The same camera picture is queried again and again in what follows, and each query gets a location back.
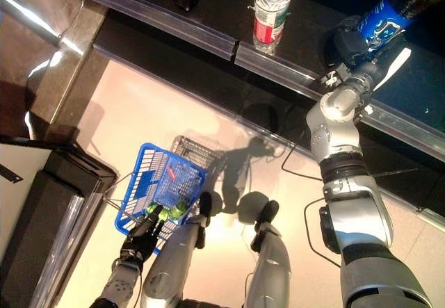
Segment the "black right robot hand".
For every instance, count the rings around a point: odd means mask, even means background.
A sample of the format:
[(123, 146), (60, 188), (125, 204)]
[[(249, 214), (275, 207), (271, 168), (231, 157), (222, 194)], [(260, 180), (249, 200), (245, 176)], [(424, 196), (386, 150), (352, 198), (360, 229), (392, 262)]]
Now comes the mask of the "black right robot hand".
[(319, 84), (326, 92), (334, 90), (354, 76), (367, 79), (367, 92), (375, 92), (412, 55), (412, 50), (406, 47), (401, 34), (373, 51), (359, 32), (360, 20), (359, 16), (347, 17), (325, 36), (323, 62), (326, 71), (319, 79)]

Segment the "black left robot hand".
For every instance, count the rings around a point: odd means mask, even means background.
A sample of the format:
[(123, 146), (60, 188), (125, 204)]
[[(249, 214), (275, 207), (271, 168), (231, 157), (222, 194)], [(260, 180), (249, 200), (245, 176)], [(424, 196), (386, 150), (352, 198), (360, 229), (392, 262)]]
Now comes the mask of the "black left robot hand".
[(151, 213), (148, 213), (136, 223), (122, 244), (120, 249), (121, 259), (147, 261), (157, 245), (164, 224), (164, 221), (159, 217), (162, 210), (163, 206), (157, 204)]

